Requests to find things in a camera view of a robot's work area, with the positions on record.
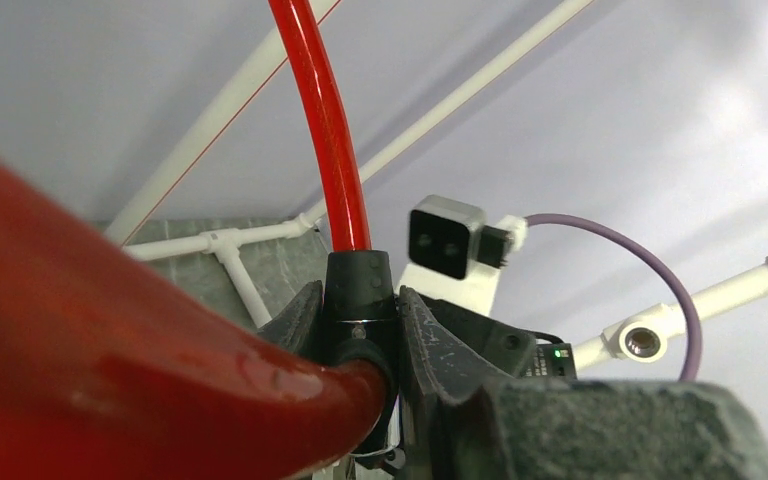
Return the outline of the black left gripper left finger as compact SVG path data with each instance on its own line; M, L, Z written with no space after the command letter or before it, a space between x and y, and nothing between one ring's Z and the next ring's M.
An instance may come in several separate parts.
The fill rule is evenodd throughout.
M307 283L272 320L258 328L258 337L303 359L320 361L323 294L322 281Z

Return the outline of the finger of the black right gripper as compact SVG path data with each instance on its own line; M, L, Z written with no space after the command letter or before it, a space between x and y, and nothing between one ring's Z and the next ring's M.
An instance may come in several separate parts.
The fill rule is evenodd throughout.
M515 378L538 375L537 338L530 331L444 300L421 298L443 327L499 370Z

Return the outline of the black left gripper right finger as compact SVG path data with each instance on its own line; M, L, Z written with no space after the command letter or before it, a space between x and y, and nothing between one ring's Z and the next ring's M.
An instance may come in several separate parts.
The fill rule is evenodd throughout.
M716 385L515 378L403 288L403 479L768 479L768 442Z

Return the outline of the red cable bike lock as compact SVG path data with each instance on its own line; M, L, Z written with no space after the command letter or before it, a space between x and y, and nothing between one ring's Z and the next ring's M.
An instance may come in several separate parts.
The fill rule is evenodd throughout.
M294 479L393 392L380 361L228 322L0 165L0 479Z

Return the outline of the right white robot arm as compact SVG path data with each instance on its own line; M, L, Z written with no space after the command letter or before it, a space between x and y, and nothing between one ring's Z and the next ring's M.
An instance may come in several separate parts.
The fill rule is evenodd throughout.
M423 300L443 327L507 374L577 377L572 346L561 338L513 327L444 300L427 296Z

